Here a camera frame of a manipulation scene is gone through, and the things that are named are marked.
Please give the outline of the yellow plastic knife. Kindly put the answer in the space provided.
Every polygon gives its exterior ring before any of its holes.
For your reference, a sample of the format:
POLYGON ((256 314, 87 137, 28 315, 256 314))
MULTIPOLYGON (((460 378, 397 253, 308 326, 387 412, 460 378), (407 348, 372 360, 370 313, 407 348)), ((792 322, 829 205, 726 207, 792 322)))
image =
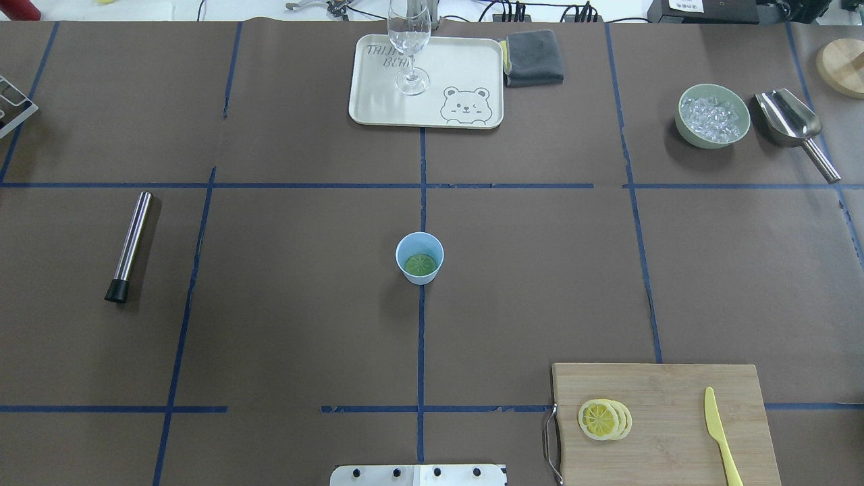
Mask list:
POLYGON ((740 473, 738 473, 730 446, 728 445, 728 440, 726 439, 721 415, 719 414, 719 408, 716 402, 716 393, 712 387, 705 388, 703 408, 707 432, 710 434, 710 437, 715 440, 719 452, 721 453, 726 484, 738 486, 743 485, 743 478, 741 478, 740 473))

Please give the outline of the green lime slice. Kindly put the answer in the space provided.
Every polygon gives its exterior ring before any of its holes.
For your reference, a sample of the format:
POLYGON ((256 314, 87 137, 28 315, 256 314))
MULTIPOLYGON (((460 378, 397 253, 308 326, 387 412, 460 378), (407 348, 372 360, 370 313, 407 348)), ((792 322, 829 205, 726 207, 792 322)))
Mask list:
POLYGON ((404 262, 404 270, 416 277, 425 277, 434 273, 438 268, 438 262, 430 255, 417 253, 411 255, 404 262))

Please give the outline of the cream bear tray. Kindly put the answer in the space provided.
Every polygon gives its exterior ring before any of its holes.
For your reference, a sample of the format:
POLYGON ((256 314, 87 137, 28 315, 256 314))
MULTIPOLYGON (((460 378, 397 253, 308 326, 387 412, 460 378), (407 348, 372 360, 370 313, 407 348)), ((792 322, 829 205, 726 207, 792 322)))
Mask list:
POLYGON ((416 59, 430 76, 420 95, 398 90, 408 62, 385 34, 359 38, 348 113, 359 124, 488 130, 505 116, 504 53, 496 40, 434 36, 416 59))

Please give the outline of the yellow lemon slices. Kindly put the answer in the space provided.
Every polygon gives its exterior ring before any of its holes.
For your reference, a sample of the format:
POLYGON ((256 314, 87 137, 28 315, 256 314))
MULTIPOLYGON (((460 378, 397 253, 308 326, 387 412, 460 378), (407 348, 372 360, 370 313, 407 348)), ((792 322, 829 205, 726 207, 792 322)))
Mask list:
POLYGON ((579 408, 578 425, 595 441, 618 441, 628 437, 633 419, 627 406, 617 400, 587 400, 579 408))

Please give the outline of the bamboo cutting board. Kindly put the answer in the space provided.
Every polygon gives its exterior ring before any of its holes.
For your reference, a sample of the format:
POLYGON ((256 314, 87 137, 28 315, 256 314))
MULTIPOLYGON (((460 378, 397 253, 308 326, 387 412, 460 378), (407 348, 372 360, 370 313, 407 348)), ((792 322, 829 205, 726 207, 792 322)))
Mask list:
POLYGON ((752 364, 553 363, 559 465, 566 485, 725 485, 721 449, 707 430, 712 387, 732 460, 745 485, 778 485, 780 471, 752 364), (597 441, 578 425, 587 400, 627 406, 626 439, 597 441))

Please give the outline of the green bowl of ice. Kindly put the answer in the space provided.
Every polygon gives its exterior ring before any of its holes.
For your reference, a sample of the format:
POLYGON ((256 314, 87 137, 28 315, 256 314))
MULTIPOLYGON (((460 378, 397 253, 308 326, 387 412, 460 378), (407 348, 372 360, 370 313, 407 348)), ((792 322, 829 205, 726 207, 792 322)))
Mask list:
POLYGON ((686 142, 704 150, 718 150, 741 141, 752 126, 741 97, 713 84, 686 89, 676 103, 674 121, 686 142))

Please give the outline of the red bottle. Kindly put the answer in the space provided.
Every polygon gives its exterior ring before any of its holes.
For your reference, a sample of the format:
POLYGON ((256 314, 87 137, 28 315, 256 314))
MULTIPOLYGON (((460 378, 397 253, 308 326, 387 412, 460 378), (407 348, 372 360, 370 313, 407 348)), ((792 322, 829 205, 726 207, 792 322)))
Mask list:
POLYGON ((0 0, 3 15, 12 21, 40 21, 41 12, 30 0, 0 0))

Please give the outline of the wooden cup tree stand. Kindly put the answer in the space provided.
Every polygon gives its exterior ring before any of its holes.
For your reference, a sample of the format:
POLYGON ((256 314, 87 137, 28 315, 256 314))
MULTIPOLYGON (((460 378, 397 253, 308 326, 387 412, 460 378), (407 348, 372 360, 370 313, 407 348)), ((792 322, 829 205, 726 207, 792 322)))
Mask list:
POLYGON ((817 52, 817 71, 834 91, 863 99, 863 40, 840 38, 817 52))

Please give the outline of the steel muddler black tip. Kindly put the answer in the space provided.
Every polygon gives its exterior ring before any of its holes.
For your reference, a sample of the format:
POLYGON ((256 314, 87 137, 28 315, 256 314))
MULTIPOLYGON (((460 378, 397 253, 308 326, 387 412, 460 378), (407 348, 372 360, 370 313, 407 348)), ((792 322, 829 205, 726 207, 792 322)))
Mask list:
POLYGON ((105 301, 117 302, 118 304, 127 302, 132 268, 136 258, 136 253, 138 253, 138 247, 143 234, 143 228, 147 221, 152 199, 153 194, 149 191, 142 191, 139 194, 138 202, 136 202, 126 232, 124 245, 121 247, 121 253, 117 262, 116 270, 114 271, 111 283, 105 293, 105 301))

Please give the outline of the steel ice scoop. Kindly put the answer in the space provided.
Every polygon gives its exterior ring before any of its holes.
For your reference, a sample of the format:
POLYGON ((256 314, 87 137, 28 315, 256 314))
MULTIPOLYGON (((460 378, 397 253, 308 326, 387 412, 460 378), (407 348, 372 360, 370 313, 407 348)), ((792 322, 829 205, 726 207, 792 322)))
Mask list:
POLYGON ((802 148, 827 184, 840 181, 836 167, 817 142, 823 124, 805 102, 786 88, 755 93, 754 99, 775 144, 802 148))

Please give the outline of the clear wine glass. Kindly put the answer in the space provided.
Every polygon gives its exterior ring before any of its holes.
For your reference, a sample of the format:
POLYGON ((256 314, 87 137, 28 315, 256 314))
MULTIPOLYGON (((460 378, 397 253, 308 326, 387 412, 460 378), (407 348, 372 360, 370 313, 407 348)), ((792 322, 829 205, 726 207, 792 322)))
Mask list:
POLYGON ((419 96, 430 84, 429 74, 414 64, 431 36, 429 2, 389 1, 387 28, 392 46, 404 58, 395 81, 397 89, 406 96, 419 96))

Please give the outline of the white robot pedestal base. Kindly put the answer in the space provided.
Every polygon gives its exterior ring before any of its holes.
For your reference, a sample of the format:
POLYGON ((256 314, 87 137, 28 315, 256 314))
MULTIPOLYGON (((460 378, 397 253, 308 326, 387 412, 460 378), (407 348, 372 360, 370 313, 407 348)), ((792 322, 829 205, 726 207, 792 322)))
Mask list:
POLYGON ((507 485, 506 467, 498 464, 343 465, 330 485, 507 485))

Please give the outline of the light blue cup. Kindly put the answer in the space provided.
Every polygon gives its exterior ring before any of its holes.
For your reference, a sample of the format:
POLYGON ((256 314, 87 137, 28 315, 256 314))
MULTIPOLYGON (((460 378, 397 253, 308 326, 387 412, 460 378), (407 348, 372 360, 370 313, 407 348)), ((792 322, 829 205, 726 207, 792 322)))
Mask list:
POLYGON ((441 241, 434 235, 430 233, 416 232, 405 235, 399 241, 395 251, 395 258, 400 271, 404 274, 406 279, 413 284, 423 286, 424 284, 431 283, 435 279, 435 276, 444 264, 445 253, 441 241), (416 277, 408 274, 404 270, 404 262, 408 257, 417 253, 425 253, 432 256, 438 262, 437 270, 425 277, 416 277))

